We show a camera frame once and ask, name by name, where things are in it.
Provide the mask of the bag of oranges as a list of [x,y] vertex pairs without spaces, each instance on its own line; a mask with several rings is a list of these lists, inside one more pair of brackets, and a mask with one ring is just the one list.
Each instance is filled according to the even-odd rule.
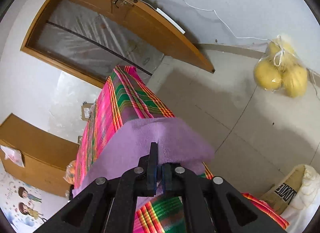
[[71,161],[67,167],[66,167],[66,172],[64,175],[64,180],[69,183],[69,184],[74,184],[75,182],[75,165],[76,165],[76,160]]

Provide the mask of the brown paper bag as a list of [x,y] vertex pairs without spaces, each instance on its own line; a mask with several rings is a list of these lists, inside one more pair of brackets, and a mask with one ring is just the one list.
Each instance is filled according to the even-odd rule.
[[276,214],[281,215],[300,189],[304,171],[304,164],[295,166],[281,182],[264,193],[260,200],[266,202]]

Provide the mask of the wooden wardrobe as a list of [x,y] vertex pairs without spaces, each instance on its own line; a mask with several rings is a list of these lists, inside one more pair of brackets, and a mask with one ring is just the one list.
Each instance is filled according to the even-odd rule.
[[70,184],[66,168],[76,159],[78,144],[43,131],[11,113],[1,124],[1,146],[21,152],[24,167],[5,158],[7,173],[33,187],[64,197]]

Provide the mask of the cardboard box with label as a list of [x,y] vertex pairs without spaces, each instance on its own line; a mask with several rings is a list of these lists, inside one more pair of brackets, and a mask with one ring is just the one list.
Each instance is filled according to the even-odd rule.
[[87,102],[82,103],[82,105],[81,105],[81,119],[83,121],[89,120],[93,107],[94,107],[93,103],[87,103]]

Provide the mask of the white plastic bag on wardrobe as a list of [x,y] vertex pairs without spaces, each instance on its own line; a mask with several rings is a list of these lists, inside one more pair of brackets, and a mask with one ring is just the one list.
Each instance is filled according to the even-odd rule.
[[1,150],[5,154],[5,160],[9,159],[17,166],[24,168],[23,157],[19,150],[3,145],[1,145]]

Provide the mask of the pink plaid bed cover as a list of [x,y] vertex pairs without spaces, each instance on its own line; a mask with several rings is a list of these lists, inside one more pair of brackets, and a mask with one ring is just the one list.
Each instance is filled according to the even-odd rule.
[[159,163],[182,163],[211,179],[205,161],[210,145],[144,84],[135,67],[117,66],[91,110],[75,161],[74,190],[79,194],[99,176],[113,179],[133,168],[159,146]]

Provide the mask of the yellow plush toy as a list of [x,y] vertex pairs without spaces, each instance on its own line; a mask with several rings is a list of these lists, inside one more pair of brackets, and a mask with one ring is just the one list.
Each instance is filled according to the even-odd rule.
[[253,74],[256,84],[264,90],[283,89],[291,98],[301,97],[307,90],[308,71],[291,44],[280,35],[269,42]]

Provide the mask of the plastic covered doorway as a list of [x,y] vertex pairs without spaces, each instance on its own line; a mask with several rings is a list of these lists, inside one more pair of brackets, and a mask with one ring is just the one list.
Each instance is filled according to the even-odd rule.
[[35,48],[101,80],[117,65],[136,67],[140,78],[148,80],[164,57],[130,30],[69,0],[53,7]]

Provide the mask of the wooden door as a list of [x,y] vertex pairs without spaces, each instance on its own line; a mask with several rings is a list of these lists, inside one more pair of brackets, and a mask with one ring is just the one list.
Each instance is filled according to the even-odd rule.
[[140,0],[70,0],[110,18],[167,56],[208,72],[210,62],[171,22]]

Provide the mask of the cartoon couple wall sticker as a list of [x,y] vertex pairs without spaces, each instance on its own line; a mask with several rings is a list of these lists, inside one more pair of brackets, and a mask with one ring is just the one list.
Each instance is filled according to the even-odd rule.
[[18,188],[18,195],[25,199],[27,202],[19,202],[18,203],[18,209],[21,214],[23,215],[29,215],[33,217],[35,220],[42,219],[45,221],[46,219],[43,217],[43,214],[35,209],[36,203],[42,203],[42,199],[40,197],[37,197],[31,193],[29,193],[26,188],[20,186]]

